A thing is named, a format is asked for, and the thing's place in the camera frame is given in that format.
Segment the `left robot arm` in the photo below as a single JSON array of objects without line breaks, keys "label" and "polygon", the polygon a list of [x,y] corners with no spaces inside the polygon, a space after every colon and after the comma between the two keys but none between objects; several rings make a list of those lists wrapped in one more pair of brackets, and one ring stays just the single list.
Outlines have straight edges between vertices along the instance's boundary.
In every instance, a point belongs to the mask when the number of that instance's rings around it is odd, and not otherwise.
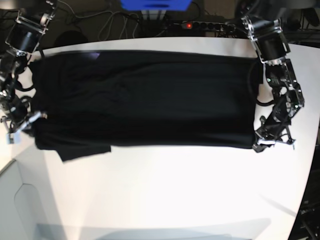
[{"label": "left robot arm", "polygon": [[238,0],[235,5],[234,19],[225,24],[243,31],[265,68],[265,79],[271,88],[273,99],[260,102],[261,107],[272,106],[268,117],[261,116],[261,126],[255,131],[255,152],[263,152],[277,143],[293,145],[289,126],[292,118],[305,106],[302,89],[297,81],[292,62],[287,58],[290,53],[284,35],[281,18],[288,9],[302,9],[297,0]]}]

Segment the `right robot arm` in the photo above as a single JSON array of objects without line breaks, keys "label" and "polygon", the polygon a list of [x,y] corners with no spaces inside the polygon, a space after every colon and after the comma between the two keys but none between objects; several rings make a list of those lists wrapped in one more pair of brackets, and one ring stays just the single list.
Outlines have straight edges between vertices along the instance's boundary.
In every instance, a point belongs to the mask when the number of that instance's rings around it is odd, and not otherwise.
[{"label": "right robot arm", "polygon": [[43,113],[29,113],[29,96],[19,98],[16,91],[32,90],[22,88],[18,82],[31,56],[39,46],[57,8],[56,0],[2,0],[1,10],[17,11],[17,17],[5,43],[8,49],[0,60],[0,109],[4,116],[0,121],[12,136],[30,127]]}]

